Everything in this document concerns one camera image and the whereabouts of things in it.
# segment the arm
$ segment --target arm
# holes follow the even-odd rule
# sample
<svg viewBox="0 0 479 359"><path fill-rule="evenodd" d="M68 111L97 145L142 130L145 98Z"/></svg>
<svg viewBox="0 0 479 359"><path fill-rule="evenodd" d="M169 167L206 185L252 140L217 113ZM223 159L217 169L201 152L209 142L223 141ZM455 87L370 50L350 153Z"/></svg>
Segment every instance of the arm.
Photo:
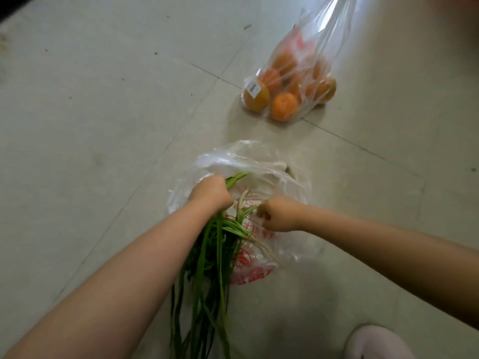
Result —
<svg viewBox="0 0 479 359"><path fill-rule="evenodd" d="M5 358L129 357L201 229L211 216L232 203L223 177L203 179L184 208L105 263Z"/></svg>
<svg viewBox="0 0 479 359"><path fill-rule="evenodd" d="M260 206L264 227L317 235L431 305L479 329L479 252L288 198Z"/></svg>

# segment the plastic bag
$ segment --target plastic bag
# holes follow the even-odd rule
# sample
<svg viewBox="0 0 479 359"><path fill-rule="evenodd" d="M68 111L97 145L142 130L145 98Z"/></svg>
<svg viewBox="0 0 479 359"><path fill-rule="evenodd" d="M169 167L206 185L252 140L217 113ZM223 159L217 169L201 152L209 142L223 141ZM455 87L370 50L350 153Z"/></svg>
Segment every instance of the plastic bag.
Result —
<svg viewBox="0 0 479 359"><path fill-rule="evenodd" d="M291 121L331 100L336 93L331 64L348 37L355 7L356 0L325 0L303 11L267 64L245 80L242 106Z"/></svg>
<svg viewBox="0 0 479 359"><path fill-rule="evenodd" d="M243 206L260 204L278 195L306 204L312 203L309 181L300 170L281 159L270 145L242 140L199 156L193 166L177 179L168 202L169 213L186 204L193 187L206 176L221 174L227 178L240 172L248 172L248 176L238 181L230 190L235 199L234 206L227 210L227 214L231 216L236 216L234 209L244 189L248 189L250 193L243 201ZM252 231L282 265L314 259L323 246L322 240L304 232L269 232L261 223L256 213L252 213L249 219L245 219L243 226ZM231 283L244 284L264 278L276 267L278 262L268 253L245 242L237 257Z"/></svg>

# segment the fist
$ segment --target fist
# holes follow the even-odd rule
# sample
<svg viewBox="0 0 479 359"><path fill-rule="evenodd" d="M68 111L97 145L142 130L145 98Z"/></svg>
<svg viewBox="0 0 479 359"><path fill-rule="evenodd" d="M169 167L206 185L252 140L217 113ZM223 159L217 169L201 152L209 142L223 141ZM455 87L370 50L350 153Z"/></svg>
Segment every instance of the fist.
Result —
<svg viewBox="0 0 479 359"><path fill-rule="evenodd" d="M200 200L215 212L224 211L233 205L233 198L226 189L225 178L221 175L212 175L201 180L193 188L190 200Z"/></svg>
<svg viewBox="0 0 479 359"><path fill-rule="evenodd" d="M290 232L301 230L299 218L304 205L287 197L265 201L258 207L258 216L264 218L263 227L269 231Z"/></svg>

